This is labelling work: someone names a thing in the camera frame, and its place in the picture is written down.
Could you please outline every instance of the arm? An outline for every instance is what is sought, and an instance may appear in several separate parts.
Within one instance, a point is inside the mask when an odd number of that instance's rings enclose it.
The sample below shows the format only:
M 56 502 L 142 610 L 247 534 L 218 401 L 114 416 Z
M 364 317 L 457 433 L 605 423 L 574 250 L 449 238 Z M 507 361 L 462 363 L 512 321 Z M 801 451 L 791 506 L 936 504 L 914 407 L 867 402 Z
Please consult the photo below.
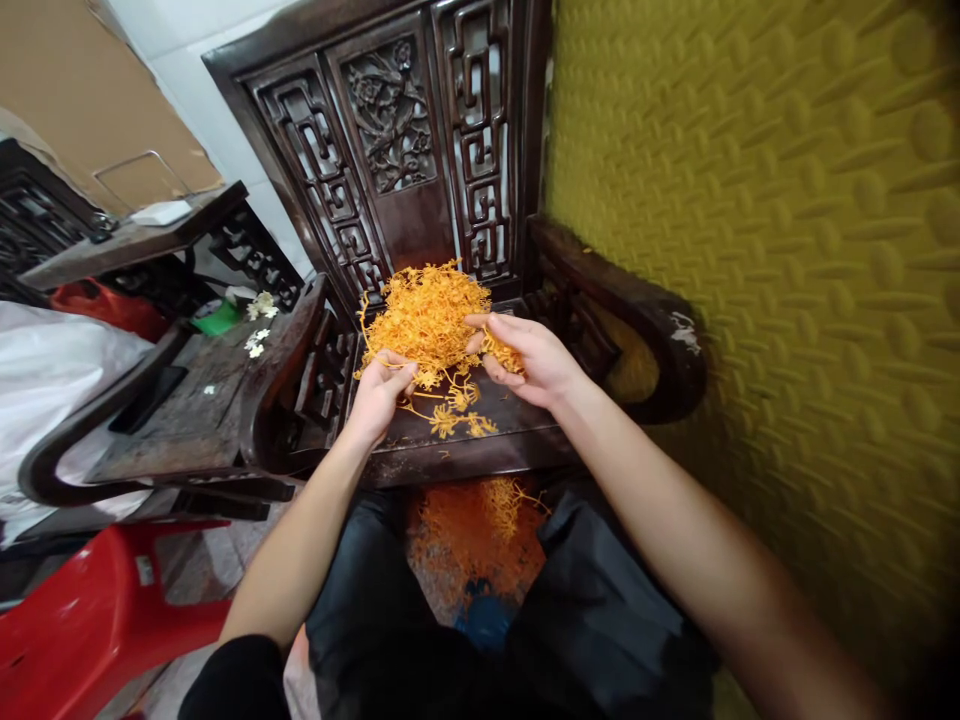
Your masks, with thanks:
M 651 570 L 764 717 L 886 717 L 876 687 L 773 554 L 586 377 L 556 336 L 509 316 L 472 315 L 467 323 L 486 323 L 523 355 L 526 377 L 490 356 L 484 366 L 496 382 L 553 413 Z
M 392 364 L 407 362 L 388 351 L 381 354 Z M 415 374 L 415 364 L 397 371 L 373 362 L 364 371 L 343 432 L 240 582 L 221 645 L 266 635 L 284 655 L 289 650 L 323 587 L 360 473 L 386 434 L 397 396 L 412 391 Z

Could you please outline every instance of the black sleeve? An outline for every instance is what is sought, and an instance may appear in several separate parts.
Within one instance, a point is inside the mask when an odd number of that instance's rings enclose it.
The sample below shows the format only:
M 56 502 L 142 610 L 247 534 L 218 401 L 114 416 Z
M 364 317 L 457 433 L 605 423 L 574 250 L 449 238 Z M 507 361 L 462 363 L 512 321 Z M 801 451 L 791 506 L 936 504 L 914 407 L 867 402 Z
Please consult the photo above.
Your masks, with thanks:
M 290 720 L 280 648 L 263 635 L 217 649 L 180 706 L 179 720 Z

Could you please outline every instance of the green container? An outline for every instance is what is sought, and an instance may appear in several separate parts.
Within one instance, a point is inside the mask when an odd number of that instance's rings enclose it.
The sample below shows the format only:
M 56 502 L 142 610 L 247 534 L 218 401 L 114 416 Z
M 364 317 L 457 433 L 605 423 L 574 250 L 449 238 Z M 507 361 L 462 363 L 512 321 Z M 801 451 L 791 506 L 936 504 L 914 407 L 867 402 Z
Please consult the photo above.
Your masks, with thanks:
M 190 319 L 204 335 L 216 337 L 237 325 L 243 316 L 229 300 L 211 300 Z

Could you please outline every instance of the lap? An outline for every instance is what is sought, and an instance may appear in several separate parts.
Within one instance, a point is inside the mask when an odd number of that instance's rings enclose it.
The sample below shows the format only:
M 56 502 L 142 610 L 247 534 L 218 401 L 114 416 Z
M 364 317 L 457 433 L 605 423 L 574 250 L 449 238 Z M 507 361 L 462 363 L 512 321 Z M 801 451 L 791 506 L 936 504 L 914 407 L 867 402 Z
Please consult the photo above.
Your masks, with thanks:
M 539 533 L 546 563 L 497 667 L 436 622 L 389 494 L 358 495 L 307 620 L 323 717 L 456 715 L 501 691 L 578 717 L 709 717 L 709 644 L 646 571 L 596 485 L 561 487 Z

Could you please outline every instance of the yellow-green wall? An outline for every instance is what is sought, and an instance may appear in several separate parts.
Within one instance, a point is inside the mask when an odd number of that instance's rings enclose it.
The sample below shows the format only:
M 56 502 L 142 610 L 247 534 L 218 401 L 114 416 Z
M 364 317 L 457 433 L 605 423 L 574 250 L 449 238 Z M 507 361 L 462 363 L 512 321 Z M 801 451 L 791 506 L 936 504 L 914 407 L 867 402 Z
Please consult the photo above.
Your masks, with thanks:
M 947 19 L 881 0 L 556 4 L 548 212 L 708 332 L 708 398 L 658 440 L 901 688 L 960 572 Z

